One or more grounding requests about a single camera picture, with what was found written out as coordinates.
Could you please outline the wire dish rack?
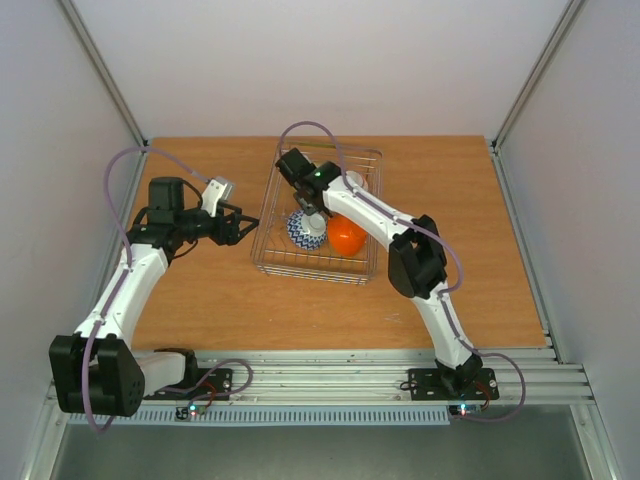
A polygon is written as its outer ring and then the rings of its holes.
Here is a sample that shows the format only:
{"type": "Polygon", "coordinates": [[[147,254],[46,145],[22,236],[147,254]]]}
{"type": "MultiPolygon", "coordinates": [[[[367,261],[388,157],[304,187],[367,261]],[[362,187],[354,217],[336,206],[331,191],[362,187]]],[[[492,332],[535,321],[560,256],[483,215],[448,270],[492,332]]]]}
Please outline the wire dish rack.
{"type": "MultiPolygon", "coordinates": [[[[290,237],[287,224],[292,215],[301,216],[302,207],[294,190],[275,167],[275,162],[292,148],[298,148],[316,166],[327,161],[340,165],[335,146],[328,141],[288,140],[276,146],[260,211],[260,222],[251,248],[257,268],[267,274],[362,285],[375,275],[380,244],[370,235],[353,256],[339,253],[326,234],[312,250],[301,248],[290,237]]],[[[373,147],[342,144],[347,170],[366,181],[366,189],[376,196],[382,190],[383,153],[373,147]]]]}

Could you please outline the blue patterned bowl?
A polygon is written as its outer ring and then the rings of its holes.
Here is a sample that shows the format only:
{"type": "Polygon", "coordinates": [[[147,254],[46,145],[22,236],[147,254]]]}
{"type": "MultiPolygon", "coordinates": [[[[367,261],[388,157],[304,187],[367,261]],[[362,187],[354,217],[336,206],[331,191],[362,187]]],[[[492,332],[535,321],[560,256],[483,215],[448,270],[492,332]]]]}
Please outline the blue patterned bowl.
{"type": "Polygon", "coordinates": [[[303,250],[319,249],[327,240],[327,225],[320,213],[307,215],[302,209],[293,212],[286,222],[292,243],[303,250]]]}

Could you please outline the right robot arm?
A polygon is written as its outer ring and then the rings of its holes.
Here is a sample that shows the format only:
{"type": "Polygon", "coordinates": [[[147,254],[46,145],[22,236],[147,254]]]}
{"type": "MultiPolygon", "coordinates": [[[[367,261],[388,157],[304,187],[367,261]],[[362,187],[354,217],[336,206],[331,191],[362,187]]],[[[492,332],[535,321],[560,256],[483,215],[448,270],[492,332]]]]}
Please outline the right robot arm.
{"type": "Polygon", "coordinates": [[[442,387],[451,398],[473,389],[483,367],[451,301],[456,286],[447,281],[449,245],[435,221],[392,208],[364,188],[364,182],[333,162],[313,164],[297,148],[275,167],[308,211],[339,214],[363,229],[388,253],[389,282],[416,307],[433,342],[442,387]]]}

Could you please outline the orange bowl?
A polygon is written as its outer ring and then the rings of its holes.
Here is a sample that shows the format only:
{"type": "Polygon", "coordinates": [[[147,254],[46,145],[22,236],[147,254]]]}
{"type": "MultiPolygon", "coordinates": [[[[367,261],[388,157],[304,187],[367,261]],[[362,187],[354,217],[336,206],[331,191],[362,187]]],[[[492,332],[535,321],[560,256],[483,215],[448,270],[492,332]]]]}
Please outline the orange bowl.
{"type": "Polygon", "coordinates": [[[353,257],[364,247],[367,234],[351,220],[336,214],[328,220],[327,236],[331,247],[338,254],[353,257]]]}

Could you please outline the left circuit board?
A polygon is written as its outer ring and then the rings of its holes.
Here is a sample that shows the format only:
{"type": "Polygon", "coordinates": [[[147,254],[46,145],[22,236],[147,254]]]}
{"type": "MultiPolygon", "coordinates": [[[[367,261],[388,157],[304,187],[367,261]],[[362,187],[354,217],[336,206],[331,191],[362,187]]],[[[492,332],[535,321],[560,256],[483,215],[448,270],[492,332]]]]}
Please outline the left circuit board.
{"type": "Polygon", "coordinates": [[[204,415],[206,412],[206,406],[192,404],[189,406],[177,407],[174,412],[174,418],[176,421],[191,421],[204,415]]]}

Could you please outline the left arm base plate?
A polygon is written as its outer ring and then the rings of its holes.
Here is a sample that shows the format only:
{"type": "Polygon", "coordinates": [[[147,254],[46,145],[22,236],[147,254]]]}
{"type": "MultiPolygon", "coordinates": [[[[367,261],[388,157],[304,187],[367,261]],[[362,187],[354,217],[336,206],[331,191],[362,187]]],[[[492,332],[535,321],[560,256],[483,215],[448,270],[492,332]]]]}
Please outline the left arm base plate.
{"type": "Polygon", "coordinates": [[[201,368],[197,374],[190,379],[164,387],[151,395],[144,397],[145,400],[191,400],[200,395],[206,398],[211,396],[212,389],[216,391],[216,398],[228,400],[233,387],[233,370],[231,368],[218,368],[210,373],[199,385],[206,369],[201,368]]]}

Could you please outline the aluminium rail frame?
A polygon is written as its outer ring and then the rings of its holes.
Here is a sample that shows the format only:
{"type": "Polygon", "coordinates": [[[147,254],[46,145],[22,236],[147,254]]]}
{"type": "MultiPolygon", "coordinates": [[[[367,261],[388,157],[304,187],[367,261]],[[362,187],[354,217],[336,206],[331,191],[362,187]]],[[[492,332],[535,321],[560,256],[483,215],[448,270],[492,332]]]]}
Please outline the aluminium rail frame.
{"type": "MultiPolygon", "coordinates": [[[[526,382],[527,406],[595,402],[584,367],[562,363],[550,347],[507,348],[526,382]]],[[[412,368],[435,365],[431,349],[198,351],[201,367],[247,361],[251,385],[230,397],[238,405],[407,404],[399,389],[412,368]]]]}

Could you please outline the circuit board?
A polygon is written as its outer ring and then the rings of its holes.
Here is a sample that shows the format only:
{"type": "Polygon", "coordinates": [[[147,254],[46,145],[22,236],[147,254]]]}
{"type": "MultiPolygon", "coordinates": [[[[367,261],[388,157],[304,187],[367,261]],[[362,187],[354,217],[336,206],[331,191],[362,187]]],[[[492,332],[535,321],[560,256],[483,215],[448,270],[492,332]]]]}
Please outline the circuit board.
{"type": "Polygon", "coordinates": [[[206,406],[192,404],[189,406],[177,407],[174,412],[174,418],[176,421],[191,421],[204,415],[206,412],[206,406]]]}
{"type": "Polygon", "coordinates": [[[480,414],[488,408],[485,404],[468,404],[461,403],[449,406],[449,414],[453,417],[468,417],[474,414],[480,414]]]}

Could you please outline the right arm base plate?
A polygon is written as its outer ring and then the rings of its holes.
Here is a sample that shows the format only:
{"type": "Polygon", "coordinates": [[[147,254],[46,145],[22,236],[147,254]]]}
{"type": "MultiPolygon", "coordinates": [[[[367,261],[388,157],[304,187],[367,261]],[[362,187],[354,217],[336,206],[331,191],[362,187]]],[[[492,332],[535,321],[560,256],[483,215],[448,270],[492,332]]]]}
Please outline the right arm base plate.
{"type": "Polygon", "coordinates": [[[414,401],[484,401],[498,400],[500,393],[492,369],[481,368],[460,393],[450,393],[436,368],[413,368],[407,371],[404,386],[414,401]]]}

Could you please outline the right circuit board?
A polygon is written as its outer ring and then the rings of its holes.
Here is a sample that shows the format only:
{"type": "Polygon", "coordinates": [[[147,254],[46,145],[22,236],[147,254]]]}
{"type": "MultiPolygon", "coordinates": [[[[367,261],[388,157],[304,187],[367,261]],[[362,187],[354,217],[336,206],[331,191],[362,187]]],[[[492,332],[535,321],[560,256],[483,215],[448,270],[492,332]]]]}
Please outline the right circuit board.
{"type": "Polygon", "coordinates": [[[461,403],[449,406],[449,414],[453,417],[468,417],[474,414],[480,414],[488,408],[485,404],[468,404],[461,403]]]}

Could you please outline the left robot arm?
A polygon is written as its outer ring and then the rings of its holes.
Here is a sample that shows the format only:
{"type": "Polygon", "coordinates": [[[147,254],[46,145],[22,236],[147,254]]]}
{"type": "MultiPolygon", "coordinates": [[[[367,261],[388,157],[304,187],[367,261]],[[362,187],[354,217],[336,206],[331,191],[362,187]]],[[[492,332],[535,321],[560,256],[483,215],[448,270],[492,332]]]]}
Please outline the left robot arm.
{"type": "Polygon", "coordinates": [[[111,280],[87,318],[71,335],[58,335],[49,360],[60,409],[86,416],[131,417],[142,400],[159,392],[195,395],[207,376],[193,351],[170,347],[136,359],[131,342],[141,313],[171,263],[200,240],[238,244],[259,221],[229,202],[233,185],[222,177],[185,205],[191,185],[179,177],[150,181],[148,203],[125,234],[111,280]]]}

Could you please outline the red patterned bowl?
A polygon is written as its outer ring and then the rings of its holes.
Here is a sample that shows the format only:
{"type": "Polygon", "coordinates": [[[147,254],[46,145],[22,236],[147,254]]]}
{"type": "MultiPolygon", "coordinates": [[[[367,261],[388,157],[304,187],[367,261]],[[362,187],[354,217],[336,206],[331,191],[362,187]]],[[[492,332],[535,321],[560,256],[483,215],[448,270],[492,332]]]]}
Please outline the red patterned bowl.
{"type": "Polygon", "coordinates": [[[362,188],[365,191],[369,191],[369,186],[366,179],[358,172],[353,170],[348,170],[346,175],[352,180],[358,187],[362,188]]]}

